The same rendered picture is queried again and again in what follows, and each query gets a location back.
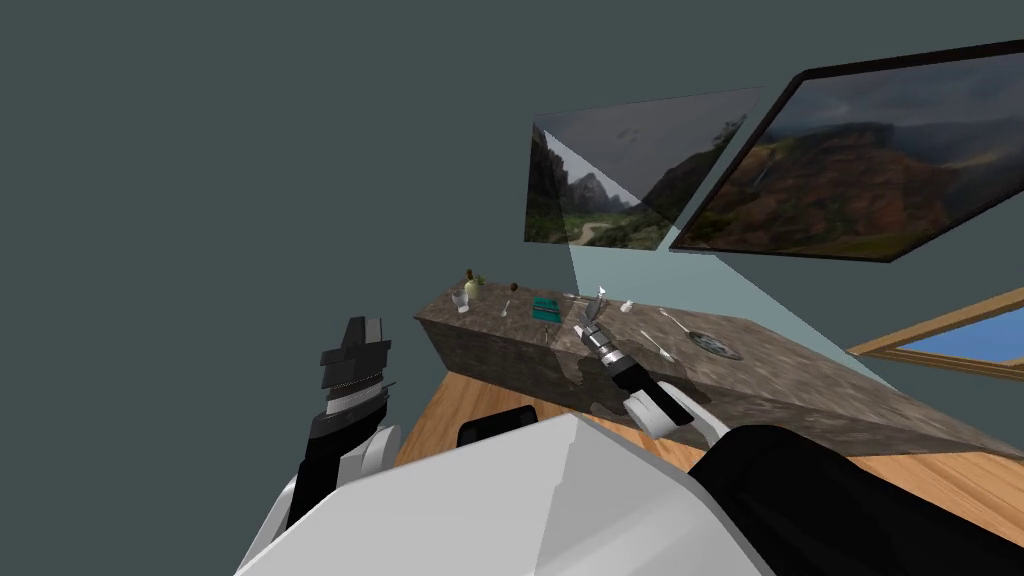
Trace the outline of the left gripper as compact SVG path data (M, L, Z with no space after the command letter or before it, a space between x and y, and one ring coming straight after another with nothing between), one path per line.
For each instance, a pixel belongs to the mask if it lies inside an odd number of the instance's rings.
M321 387L345 386L379 374L387 365L390 347L380 318L350 318L341 344L321 354Z

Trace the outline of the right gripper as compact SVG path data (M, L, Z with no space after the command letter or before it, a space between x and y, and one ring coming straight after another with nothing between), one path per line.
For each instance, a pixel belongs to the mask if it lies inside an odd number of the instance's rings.
M602 295L587 301L583 311L579 314L579 323L574 327L577 334L584 343L608 343L610 339L597 324L597 317L604 304Z

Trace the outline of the dark grey plate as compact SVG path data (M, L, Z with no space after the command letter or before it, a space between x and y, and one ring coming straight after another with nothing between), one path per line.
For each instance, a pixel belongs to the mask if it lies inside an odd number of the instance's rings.
M739 353L707 333L689 331L687 336L694 344L710 354L736 361L741 361L743 359Z

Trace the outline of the frameless mountain valley picture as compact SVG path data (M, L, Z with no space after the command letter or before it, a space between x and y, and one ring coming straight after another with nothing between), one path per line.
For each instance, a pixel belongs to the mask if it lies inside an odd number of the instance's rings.
M536 116L525 241L657 249L759 96L751 87Z

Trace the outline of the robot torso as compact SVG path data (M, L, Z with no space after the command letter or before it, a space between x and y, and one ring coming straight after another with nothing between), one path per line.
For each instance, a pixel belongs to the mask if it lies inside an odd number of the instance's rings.
M234 576L776 576L692 478L563 414L351 480Z

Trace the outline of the black-framed brown hills picture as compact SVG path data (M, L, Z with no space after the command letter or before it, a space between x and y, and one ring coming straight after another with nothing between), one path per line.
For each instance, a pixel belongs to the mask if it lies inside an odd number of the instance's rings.
M797 74L671 244L890 263L1024 192L1024 39Z

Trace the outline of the wooden-framed window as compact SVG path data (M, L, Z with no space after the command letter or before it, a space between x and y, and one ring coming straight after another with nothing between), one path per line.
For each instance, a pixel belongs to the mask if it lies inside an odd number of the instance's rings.
M874 338L848 352L1024 382L1024 287Z

